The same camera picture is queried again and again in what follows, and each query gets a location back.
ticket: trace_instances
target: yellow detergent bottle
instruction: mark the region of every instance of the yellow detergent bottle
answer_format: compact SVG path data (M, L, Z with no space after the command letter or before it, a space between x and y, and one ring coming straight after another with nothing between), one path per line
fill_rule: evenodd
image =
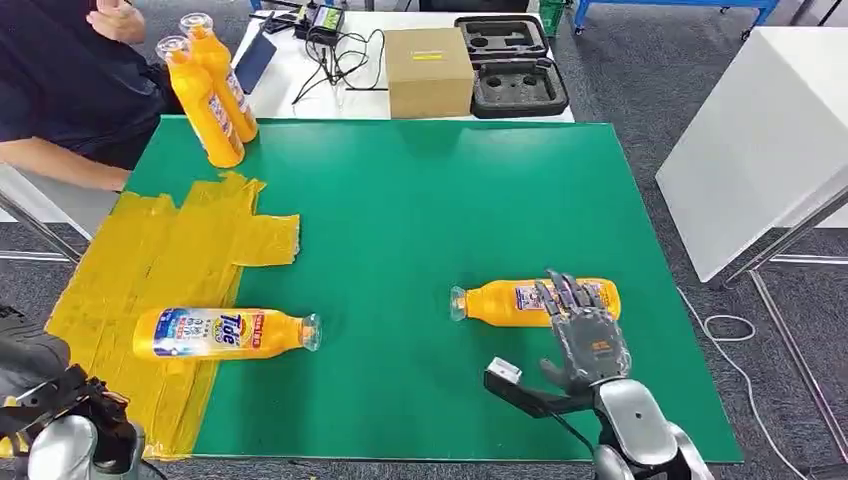
M542 279L553 292L553 284ZM577 283L594 291L615 320L621 315L621 298L615 284L603 278L578 278ZM534 280L496 280L480 288L451 289L451 318L471 317L496 327L550 327Z
M206 149L209 163L218 168L232 168L241 163L244 145L212 89L212 77L192 59L188 39L165 37L156 46L156 52L168 63L174 93Z
M138 320L133 353L140 358L270 358L286 350L321 345L317 315L290 317L260 308L167 308Z
M180 29L191 41L192 57L212 76L215 94L221 99L239 138L244 143L250 142L256 138L259 126L230 66L230 51L212 30L212 17L205 13L190 13L180 20Z

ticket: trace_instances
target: floor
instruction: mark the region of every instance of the floor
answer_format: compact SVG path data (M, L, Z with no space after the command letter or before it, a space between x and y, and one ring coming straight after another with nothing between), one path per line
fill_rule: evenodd
M175 33L175 22L182 14L202 10L216 19L216 30L231 47L240 39L248 12L246 0L136 0L136 4L147 16L152 38ZM389 0L377 5L382 10L394 8ZM351 8L359 9L361 4L352 0ZM784 0L769 23L785 25L795 8L797 3ZM726 349L749 372L763 420L780 448L799 466L837 463L837 449L752 283L743 279L734 290L717 291L698 282L654 181L660 164L739 49L738 36L749 26L753 12L731 9L720 15L714 8L593 6L586 31L579 38L570 33L569 15L567 12L563 18L553 49L566 77L575 117L615 126L674 278L696 310L702 316L741 315L756 325L755 338ZM848 25L846 20L844 14L833 19L834 24ZM814 24L815 19L804 23ZM153 57L152 43L141 50ZM65 226L56 228L72 235ZM21 249L27 244L38 248L19 226L0 224L0 250ZM816 232L797 248L804 253L846 255L848 232ZM70 268L63 265L0 261L0 302L46 319L70 274ZM842 308L848 301L848 275L837 269L768 267L763 277L807 352L810 367L841 425L848 426L848 367L840 361L848 357L848 333L841 328L848 321ZM795 478L772 453L754 422L741 378L695 325L693 320L746 459L743 465L714 466L717 478ZM720 333L735 332L734 327L719 327ZM172 479L591 478L586 465L561 464L193 459L161 468Z

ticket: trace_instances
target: bottle label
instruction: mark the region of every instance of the bottle label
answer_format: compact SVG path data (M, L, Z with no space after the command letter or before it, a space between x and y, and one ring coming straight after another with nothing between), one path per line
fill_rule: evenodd
M543 310L542 298L535 285L515 287L515 306L519 310Z
M224 110L224 105L221 104L221 99L219 99L214 93L209 98L209 110L212 112L212 115L215 116L215 120L218 121L218 125L221 126L221 130L224 131L224 135L227 137L232 135L233 124L230 122L230 117L227 116L227 111Z
M230 91L233 92L233 97L235 97L241 113L246 112L247 97L244 96L244 90L242 90L241 84L238 83L238 78L236 78L236 74L232 70L230 70L230 74L227 75L227 86L230 87Z
M225 312L202 308L169 308L153 334L153 353L160 357L204 356L216 350L258 349L262 345L262 312Z
M595 293L604 305L610 304L609 295L603 290L600 283L597 282L578 282L581 286L585 287L589 292ZM559 298L549 282L545 282L545 285L548 286L548 290L551 291L551 295L557 300L557 303L560 306L563 305L563 300ZM574 297L570 296L566 299L568 305L573 305L575 303ZM515 305L519 310L544 310L545 306L542 304L542 298L539 296L539 292L536 291L535 285L523 285L520 287L515 287Z
M230 146L233 147L233 150L236 152L236 154L239 156L244 155L244 144L241 143L241 139L239 139L238 135L235 132L230 134L229 140Z

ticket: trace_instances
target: metal table leg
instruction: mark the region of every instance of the metal table leg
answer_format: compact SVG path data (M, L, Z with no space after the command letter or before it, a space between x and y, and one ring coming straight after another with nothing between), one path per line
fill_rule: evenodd
M79 252L73 249L70 245L68 245L64 240L59 238L58 235L53 233L47 226L43 223L39 222L38 219L33 217L29 212L24 210L23 207L18 205L17 202L6 196L2 190L0 190L0 209L5 210L6 213L12 216L15 220L20 222L22 225L25 225L27 228L35 232L41 239L46 241L53 247L54 250L58 252L63 258L67 259L67 261L73 264L79 264L81 255ZM0 253L10 253L9 257L0 256L0 258L10 258L11 254L15 255L15 259L26 259L26 260L38 260L38 261L57 261L55 256L53 258L46 258L44 254L32 253L32 252L0 252Z
M836 0L835 2L833 2L833 6L830 7L830 10L828 10L827 13L824 14L821 21L819 22L820 27L823 27L824 24L827 23L827 20L830 18L831 15L833 15L833 12L835 12L836 9L839 8L840 3L842 3L842 0Z
M824 202L820 207L810 212L810 214L798 222L797 225L790 228L788 232L781 235L780 238L775 240L774 243L766 247L762 252L758 253L754 258L745 263L745 265L742 265L738 270L733 272L729 277L727 277L727 280L724 281L724 286L731 286L739 280L742 274L750 270L756 270L771 261L773 258L779 256L781 253L786 251L787 248L791 247L795 244L795 242L800 240L802 236L816 228L821 222L826 220L827 217L831 216L846 204L848 204L848 185L842 188L842 190L831 197L828 201ZM819 257L815 255L808 255L806 257L808 261L803 263L831 263L827 261L828 257ZM836 265L842 264L842 258L834 257L834 261L832 263Z
M801 473L810 480L843 480L848 478L848 464L817 465L802 468Z
M848 265L848 257L828 255L775 255L771 263L794 263L806 265Z
M798 25L801 18L803 18L811 8L813 8L814 3L816 3L816 0L804 0L801 2L801 6L798 7L798 10L795 10L795 15L792 15L792 20L789 20L789 25Z
M789 354L792 357L792 361L795 363L795 367L801 374L801 379L804 381L804 385L813 396L816 408L824 419L831 436L833 436L833 441L836 442L836 448L839 449L839 455L842 457L842 461L848 463L848 440L846 440L845 433L842 432L842 428L839 426L839 422L836 420L833 410L827 403L827 399L824 398L824 393L822 393L816 377L813 376L813 372L810 371L810 367L807 365L804 355L801 354L801 349L795 342L795 337L793 337L792 332L789 331L789 327L786 325L786 321L783 319L783 315L781 315L780 310L778 310L777 304L774 303L774 299L771 297L768 288L766 288L763 278L756 270L752 270L748 272L748 274L751 276L751 280L754 281L757 293L760 294L760 298L763 300L763 303L765 303L769 316L774 322L774 325L777 327L777 331L780 333L783 344L789 350Z

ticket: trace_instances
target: tide logo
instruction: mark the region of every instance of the tide logo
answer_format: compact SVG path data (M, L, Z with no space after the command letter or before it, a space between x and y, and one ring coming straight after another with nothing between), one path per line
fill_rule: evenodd
M241 315L235 317L221 315L215 322L215 341L235 347L241 346L244 327L244 320L242 320Z

